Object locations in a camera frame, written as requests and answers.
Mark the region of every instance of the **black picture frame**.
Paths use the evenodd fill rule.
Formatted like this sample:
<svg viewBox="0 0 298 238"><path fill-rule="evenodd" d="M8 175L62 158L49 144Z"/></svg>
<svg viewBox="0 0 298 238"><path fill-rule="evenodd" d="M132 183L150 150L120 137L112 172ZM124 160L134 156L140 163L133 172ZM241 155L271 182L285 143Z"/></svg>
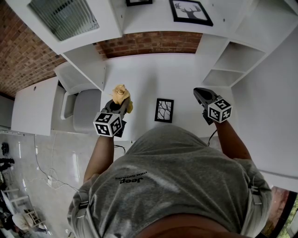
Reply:
<svg viewBox="0 0 298 238"><path fill-rule="evenodd" d="M126 0L126 5L128 7L130 6L138 6L138 5L143 5L143 4L152 4L153 0L148 0L148 1L142 1L142 2L130 2L130 0Z"/></svg>
<svg viewBox="0 0 298 238"><path fill-rule="evenodd" d="M176 0L176 1L180 1L180 2L193 2L193 3L198 4L200 6L202 12L204 13L205 17L207 18L207 20L178 17L173 1L175 1L175 0L169 0L171 9L172 9L172 13L173 13L174 22L186 22L186 23L195 23L195 24L206 25L206 26L213 26L212 20L210 19L208 13L206 12L205 8L202 6L202 4L200 2L192 1L192 0Z"/></svg>
<svg viewBox="0 0 298 238"><path fill-rule="evenodd" d="M159 102L170 102L171 103L171 109L169 112L169 119L160 119L158 118L158 113L159 113ZM168 123L172 123L172 119L173 119L173 110L174 110L174 100L171 99L157 99L156 100L156 110L155 110L155 119L154 121L161 121L161 122L168 122Z"/></svg>

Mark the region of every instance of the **tiled floor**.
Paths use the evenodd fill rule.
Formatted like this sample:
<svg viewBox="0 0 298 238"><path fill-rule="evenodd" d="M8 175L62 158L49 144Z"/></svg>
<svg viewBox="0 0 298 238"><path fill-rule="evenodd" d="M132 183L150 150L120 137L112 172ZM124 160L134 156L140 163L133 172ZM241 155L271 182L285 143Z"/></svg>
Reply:
<svg viewBox="0 0 298 238"><path fill-rule="evenodd" d="M92 154L97 136L84 134L70 134L64 132L53 132L51 136L12 136L0 134L0 143L7 142L10 146L11 157L15 160L12 175L15 186L22 193L29 195L31 203L36 210L46 219L46 226L52 236L42 237L66 238L66 230L70 230L66 215L68 206L75 191L67 185L55 182L53 189L46 184L46 175L41 169L53 177L79 188L83 182L83 176L89 158ZM126 151L132 145L130 141L116 141L115 144L122 145ZM219 147L217 137L211 140L212 147ZM123 155L122 148L115 148L114 159Z"/></svg>

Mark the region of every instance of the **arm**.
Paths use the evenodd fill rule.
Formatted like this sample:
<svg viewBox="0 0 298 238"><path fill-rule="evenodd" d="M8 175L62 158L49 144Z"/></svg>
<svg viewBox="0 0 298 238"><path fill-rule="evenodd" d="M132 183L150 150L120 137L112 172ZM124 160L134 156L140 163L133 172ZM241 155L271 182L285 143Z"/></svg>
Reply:
<svg viewBox="0 0 298 238"><path fill-rule="evenodd" d="M226 156L231 159L251 159L251 155L246 146L243 144L242 140L238 137L228 121L214 123L217 128L220 145Z"/></svg>
<svg viewBox="0 0 298 238"><path fill-rule="evenodd" d="M114 160L114 138L100 136L97 139L91 159L88 163L84 183L89 180L94 174L105 172Z"/></svg>

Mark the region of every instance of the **brick wall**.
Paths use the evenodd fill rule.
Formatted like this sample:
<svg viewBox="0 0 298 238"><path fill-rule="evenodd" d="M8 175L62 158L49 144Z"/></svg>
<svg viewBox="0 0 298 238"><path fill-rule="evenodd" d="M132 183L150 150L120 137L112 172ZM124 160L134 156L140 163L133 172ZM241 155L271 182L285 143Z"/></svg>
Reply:
<svg viewBox="0 0 298 238"><path fill-rule="evenodd" d="M143 32L95 43L104 58L147 53L195 53L202 34L193 32Z"/></svg>
<svg viewBox="0 0 298 238"><path fill-rule="evenodd" d="M65 62L41 41L4 0L0 0L0 93L17 91L55 76Z"/></svg>

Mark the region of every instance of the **picture frame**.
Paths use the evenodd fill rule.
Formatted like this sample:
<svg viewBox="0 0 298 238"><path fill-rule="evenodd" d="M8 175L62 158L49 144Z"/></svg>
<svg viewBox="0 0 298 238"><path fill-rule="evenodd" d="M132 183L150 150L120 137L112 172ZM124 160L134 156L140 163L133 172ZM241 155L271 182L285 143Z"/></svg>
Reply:
<svg viewBox="0 0 298 238"><path fill-rule="evenodd" d="M172 123L174 100L157 99L154 121Z"/></svg>
<svg viewBox="0 0 298 238"><path fill-rule="evenodd" d="M174 22L213 26L213 22L201 2L192 0L169 0L169 3L173 13Z"/></svg>
<svg viewBox="0 0 298 238"><path fill-rule="evenodd" d="M126 5L130 6L138 6L143 4L152 4L153 0L126 0Z"/></svg>

